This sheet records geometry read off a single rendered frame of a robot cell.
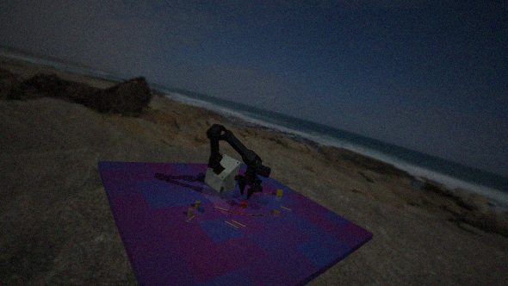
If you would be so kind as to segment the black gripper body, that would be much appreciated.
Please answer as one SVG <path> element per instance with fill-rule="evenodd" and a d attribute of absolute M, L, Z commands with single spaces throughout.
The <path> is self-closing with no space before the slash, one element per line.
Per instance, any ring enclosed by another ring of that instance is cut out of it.
<path fill-rule="evenodd" d="M 257 176 L 257 174 L 253 174 L 253 173 L 249 173 L 249 172 L 245 172 L 244 174 L 245 174 L 245 176 L 237 175 L 234 178 L 234 180 L 239 181 L 239 183 L 246 183 L 247 185 L 249 185 L 251 187 L 250 190 L 253 191 L 254 193 L 263 192 L 263 187 L 261 187 L 258 184 L 254 185 L 254 183 L 255 183 L 254 179 Z"/>

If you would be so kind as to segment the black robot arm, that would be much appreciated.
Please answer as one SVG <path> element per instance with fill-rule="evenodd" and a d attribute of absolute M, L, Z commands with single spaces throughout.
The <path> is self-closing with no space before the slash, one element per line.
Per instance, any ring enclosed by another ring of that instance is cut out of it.
<path fill-rule="evenodd" d="M 224 134 L 221 134 L 224 131 Z M 246 171 L 253 174 L 258 174 L 262 177 L 268 178 L 271 169 L 262 165 L 263 162 L 258 155 L 252 150 L 247 149 L 233 134 L 232 131 L 227 130 L 224 126 L 213 124 L 206 132 L 208 139 L 210 139 L 211 155 L 208 160 L 208 168 L 213 169 L 212 172 L 219 175 L 224 167 L 221 166 L 220 161 L 223 159 L 222 154 L 219 153 L 219 140 L 227 141 L 242 157 L 242 160 L 247 165 Z M 258 161 L 257 161 L 258 160 Z M 257 163 L 256 163 L 257 162 Z"/>

